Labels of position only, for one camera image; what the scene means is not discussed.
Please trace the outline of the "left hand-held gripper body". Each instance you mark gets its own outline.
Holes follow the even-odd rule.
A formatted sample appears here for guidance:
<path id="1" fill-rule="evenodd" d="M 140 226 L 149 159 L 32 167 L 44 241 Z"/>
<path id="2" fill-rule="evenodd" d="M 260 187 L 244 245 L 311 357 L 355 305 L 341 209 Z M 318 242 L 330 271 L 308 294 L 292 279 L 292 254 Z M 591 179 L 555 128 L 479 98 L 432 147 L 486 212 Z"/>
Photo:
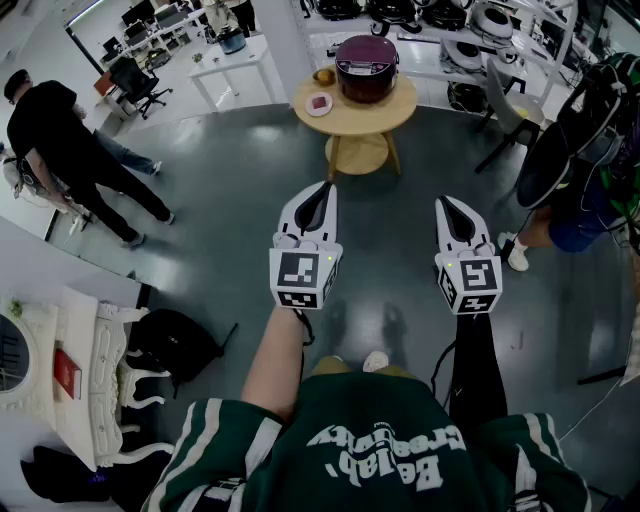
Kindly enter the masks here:
<path id="1" fill-rule="evenodd" d="M 343 247 L 338 243 L 277 232 L 269 250 L 270 289 L 277 306 L 323 308 L 337 278 Z"/>

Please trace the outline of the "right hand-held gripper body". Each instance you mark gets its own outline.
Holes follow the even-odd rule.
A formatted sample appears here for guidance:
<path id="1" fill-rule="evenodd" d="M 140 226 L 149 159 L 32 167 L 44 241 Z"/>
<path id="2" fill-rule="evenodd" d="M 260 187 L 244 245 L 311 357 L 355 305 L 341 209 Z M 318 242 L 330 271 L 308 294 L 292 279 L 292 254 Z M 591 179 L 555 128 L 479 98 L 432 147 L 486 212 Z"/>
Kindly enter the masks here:
<path id="1" fill-rule="evenodd" d="M 502 294 L 502 264 L 492 243 L 438 253 L 437 284 L 454 315 L 491 313 Z"/>

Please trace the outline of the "black office chair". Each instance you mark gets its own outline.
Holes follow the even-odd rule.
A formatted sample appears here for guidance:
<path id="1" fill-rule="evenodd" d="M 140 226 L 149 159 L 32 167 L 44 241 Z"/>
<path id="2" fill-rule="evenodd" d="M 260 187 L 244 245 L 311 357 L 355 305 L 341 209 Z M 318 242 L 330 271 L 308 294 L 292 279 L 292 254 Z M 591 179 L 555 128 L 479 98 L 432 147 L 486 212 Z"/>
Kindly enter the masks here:
<path id="1" fill-rule="evenodd" d="M 156 74 L 144 71 L 132 57 L 119 58 L 109 71 L 111 82 L 124 92 L 125 99 L 144 120 L 148 118 L 148 110 L 153 104 L 166 105 L 160 100 L 162 95 L 173 92 L 172 88 L 157 90 L 160 80 Z"/>

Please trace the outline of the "purple rice cooker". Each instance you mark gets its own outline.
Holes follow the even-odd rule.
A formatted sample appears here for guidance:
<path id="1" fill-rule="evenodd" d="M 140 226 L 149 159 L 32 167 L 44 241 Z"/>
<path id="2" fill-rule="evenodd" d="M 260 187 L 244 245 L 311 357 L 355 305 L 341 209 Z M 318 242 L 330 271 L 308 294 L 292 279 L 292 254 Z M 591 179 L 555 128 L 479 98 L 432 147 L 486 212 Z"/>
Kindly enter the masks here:
<path id="1" fill-rule="evenodd" d="M 390 40 L 374 35 L 350 37 L 335 55 L 339 90 L 354 102 L 380 102 L 395 86 L 398 63 L 396 47 Z"/>

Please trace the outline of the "black bag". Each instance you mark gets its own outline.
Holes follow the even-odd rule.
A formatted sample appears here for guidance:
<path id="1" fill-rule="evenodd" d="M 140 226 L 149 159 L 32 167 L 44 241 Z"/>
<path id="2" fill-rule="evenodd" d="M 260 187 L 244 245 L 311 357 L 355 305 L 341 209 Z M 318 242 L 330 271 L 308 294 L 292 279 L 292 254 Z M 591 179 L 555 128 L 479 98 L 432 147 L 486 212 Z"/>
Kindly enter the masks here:
<path id="1" fill-rule="evenodd" d="M 124 512 L 140 512 L 171 456 L 154 453 L 133 464 L 95 471 L 76 456 L 36 446 L 33 459 L 20 462 L 28 487 L 54 503 L 113 501 Z"/>

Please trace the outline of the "person's right forearm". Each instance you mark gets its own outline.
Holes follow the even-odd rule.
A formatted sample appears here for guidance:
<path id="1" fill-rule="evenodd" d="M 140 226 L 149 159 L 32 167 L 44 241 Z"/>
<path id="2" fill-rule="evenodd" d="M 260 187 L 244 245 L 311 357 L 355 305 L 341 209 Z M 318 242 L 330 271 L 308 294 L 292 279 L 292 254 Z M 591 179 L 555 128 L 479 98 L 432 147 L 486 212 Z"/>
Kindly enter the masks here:
<path id="1" fill-rule="evenodd" d="M 508 415 L 488 314 L 457 317 L 449 416 L 463 432 Z"/>

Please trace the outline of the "white ornate dresser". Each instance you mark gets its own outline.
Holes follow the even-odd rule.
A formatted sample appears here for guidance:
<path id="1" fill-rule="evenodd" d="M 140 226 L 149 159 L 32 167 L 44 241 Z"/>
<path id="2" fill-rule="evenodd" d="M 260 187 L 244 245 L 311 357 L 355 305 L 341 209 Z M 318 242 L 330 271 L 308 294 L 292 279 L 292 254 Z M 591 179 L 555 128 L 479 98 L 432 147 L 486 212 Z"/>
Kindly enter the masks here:
<path id="1" fill-rule="evenodd" d="M 130 367 L 125 327 L 138 322 L 147 309 L 119 307 L 65 287 L 58 304 L 23 304 L 21 320 L 35 340 L 38 353 L 36 389 L 24 408 L 4 410 L 32 416 L 49 425 L 66 446 L 95 471 L 115 464 L 133 464 L 156 453 L 170 454 L 169 443 L 152 443 L 125 452 L 123 436 L 138 431 L 123 426 L 124 407 L 162 403 L 155 396 L 137 401 L 137 380 L 149 371 Z M 54 378 L 54 353 L 64 350 L 82 370 L 82 395 L 71 399 Z"/>

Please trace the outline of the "pale frying pan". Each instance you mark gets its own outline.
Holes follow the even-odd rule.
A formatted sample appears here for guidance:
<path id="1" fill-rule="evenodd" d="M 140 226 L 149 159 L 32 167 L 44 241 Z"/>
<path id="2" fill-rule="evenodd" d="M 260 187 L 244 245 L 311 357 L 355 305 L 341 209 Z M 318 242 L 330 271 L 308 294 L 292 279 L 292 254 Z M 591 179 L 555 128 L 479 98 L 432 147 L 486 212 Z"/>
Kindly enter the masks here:
<path id="1" fill-rule="evenodd" d="M 545 122 L 545 115 L 536 101 L 527 95 L 508 96 L 507 100 L 511 107 L 523 119 L 542 126 Z"/>

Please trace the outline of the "white desks with monitors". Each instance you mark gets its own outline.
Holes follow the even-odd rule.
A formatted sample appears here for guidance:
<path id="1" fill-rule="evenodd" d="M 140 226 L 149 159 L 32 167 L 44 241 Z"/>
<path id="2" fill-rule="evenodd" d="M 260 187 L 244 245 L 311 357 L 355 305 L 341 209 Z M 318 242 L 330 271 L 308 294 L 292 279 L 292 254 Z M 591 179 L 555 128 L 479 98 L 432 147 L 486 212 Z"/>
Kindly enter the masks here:
<path id="1" fill-rule="evenodd" d="M 188 28 L 197 29 L 203 36 L 207 25 L 205 11 L 200 0 L 169 0 L 157 8 L 151 0 L 142 0 L 123 16 L 125 24 L 122 36 L 112 37 L 103 44 L 104 55 L 100 62 L 110 65 L 120 56 L 135 57 L 160 48 L 169 56 L 174 50 L 189 44 L 192 37 Z"/>

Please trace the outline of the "white rectangular table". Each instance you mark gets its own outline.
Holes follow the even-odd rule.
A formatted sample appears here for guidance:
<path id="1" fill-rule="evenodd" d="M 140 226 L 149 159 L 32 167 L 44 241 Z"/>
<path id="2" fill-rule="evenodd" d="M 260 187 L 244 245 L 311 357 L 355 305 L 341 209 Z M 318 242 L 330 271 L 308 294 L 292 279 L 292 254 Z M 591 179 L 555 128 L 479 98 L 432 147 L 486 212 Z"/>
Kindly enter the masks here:
<path id="1" fill-rule="evenodd" d="M 188 78 L 204 100 L 208 111 L 219 111 L 216 102 L 207 91 L 203 79 L 207 76 L 221 75 L 226 81 L 232 94 L 237 96 L 239 91 L 230 77 L 230 72 L 242 68 L 255 68 L 262 80 L 262 84 L 271 103 L 276 102 L 276 95 L 271 80 L 267 76 L 265 59 L 269 54 L 269 47 L 264 35 L 249 37 L 243 48 L 234 53 L 225 54 L 220 45 L 209 50 L 200 61 L 194 64 Z"/>

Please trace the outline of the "grey chair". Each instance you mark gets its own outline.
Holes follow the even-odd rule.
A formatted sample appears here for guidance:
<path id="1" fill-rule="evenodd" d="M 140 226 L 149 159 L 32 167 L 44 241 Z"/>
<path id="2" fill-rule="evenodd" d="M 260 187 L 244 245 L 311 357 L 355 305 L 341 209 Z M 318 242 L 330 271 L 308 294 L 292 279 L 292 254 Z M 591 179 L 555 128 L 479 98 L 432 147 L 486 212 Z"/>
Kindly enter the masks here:
<path id="1" fill-rule="evenodd" d="M 502 142 L 475 168 L 476 173 L 482 172 L 492 161 L 494 161 L 502 151 L 509 145 L 515 143 L 526 147 L 528 157 L 539 136 L 543 132 L 543 125 L 540 126 L 527 119 L 523 119 L 511 107 L 507 97 L 516 95 L 527 95 L 524 92 L 513 91 L 512 88 L 518 82 L 516 77 L 512 77 L 508 84 L 504 86 L 498 68 L 492 59 L 486 64 L 486 97 L 488 110 L 485 117 L 476 127 L 476 132 L 484 130 L 490 118 L 495 115 L 498 125 L 503 133 Z"/>

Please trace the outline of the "black floor stand bar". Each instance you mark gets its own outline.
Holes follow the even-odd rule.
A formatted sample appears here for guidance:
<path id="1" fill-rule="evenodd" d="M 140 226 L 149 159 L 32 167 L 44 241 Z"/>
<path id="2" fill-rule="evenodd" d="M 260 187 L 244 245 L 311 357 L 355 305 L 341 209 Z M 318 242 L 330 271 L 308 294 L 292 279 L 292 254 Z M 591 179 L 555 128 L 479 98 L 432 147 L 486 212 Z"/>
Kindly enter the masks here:
<path id="1" fill-rule="evenodd" d="M 592 383 L 597 383 L 605 380 L 609 380 L 612 378 L 621 378 L 625 375 L 626 367 L 620 366 L 599 374 L 595 374 L 577 381 L 578 386 L 588 385 Z"/>

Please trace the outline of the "person's left forearm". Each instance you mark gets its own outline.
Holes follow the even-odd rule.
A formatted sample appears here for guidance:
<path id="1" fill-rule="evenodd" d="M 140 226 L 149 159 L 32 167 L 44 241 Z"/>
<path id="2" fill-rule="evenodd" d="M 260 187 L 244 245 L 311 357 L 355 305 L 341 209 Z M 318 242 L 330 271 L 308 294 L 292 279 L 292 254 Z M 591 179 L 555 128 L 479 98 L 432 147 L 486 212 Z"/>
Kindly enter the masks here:
<path id="1" fill-rule="evenodd" d="M 292 309 L 275 307 L 247 375 L 241 400 L 287 422 L 297 401 L 305 327 Z"/>

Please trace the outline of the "oval white framed mirror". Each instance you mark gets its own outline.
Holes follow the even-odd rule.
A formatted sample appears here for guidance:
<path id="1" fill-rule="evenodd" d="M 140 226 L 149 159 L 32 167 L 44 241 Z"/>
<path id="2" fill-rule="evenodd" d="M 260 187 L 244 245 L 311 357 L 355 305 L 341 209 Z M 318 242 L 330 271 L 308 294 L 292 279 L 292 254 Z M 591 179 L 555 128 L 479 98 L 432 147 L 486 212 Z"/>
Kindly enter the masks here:
<path id="1" fill-rule="evenodd" d="M 38 353 L 35 340 L 20 319 L 0 299 L 0 409 L 24 408 L 36 389 Z"/>

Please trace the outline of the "rack of black and white helmets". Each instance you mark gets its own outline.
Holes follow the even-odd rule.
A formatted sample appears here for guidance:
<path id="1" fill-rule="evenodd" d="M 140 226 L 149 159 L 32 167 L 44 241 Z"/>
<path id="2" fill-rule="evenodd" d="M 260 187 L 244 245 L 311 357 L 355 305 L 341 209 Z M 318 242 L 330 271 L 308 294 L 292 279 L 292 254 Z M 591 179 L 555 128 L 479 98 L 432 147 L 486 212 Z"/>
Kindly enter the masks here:
<path id="1" fill-rule="evenodd" d="M 299 0 L 305 19 L 317 15 L 334 25 L 363 18 L 370 35 L 386 38 L 397 27 L 395 47 L 421 51 L 436 45 L 454 69 L 482 71 L 480 64 L 465 67 L 455 57 L 479 59 L 493 50 L 505 63 L 517 58 L 513 49 L 514 25 L 504 8 L 490 0 Z"/>

